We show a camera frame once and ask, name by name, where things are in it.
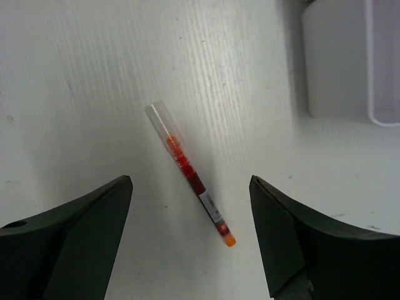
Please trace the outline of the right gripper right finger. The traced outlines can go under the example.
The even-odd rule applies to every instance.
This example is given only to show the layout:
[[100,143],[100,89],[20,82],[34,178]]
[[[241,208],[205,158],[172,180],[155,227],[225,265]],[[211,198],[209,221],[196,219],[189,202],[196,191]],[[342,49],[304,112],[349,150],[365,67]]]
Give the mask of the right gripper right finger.
[[334,219],[258,176],[249,193],[273,299],[399,298],[399,236]]

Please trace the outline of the red clear pen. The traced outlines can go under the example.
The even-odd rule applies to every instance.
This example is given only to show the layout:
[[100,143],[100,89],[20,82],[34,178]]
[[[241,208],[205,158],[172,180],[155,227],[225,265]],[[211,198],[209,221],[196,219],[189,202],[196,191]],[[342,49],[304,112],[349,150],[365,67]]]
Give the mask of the red clear pen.
[[216,207],[209,191],[204,186],[198,173],[190,162],[184,150],[183,139],[179,129],[166,106],[161,100],[158,100],[148,105],[145,108],[145,112],[167,151],[174,159],[182,175],[201,202],[225,245],[233,247],[236,244],[236,239],[219,212],[219,209]]

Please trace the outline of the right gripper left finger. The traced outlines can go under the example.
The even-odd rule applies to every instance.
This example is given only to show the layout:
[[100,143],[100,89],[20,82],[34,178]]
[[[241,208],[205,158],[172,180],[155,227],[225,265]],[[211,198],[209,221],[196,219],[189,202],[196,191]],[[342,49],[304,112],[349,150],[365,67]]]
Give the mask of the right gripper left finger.
[[127,175],[1,228],[1,299],[104,299],[129,212]]

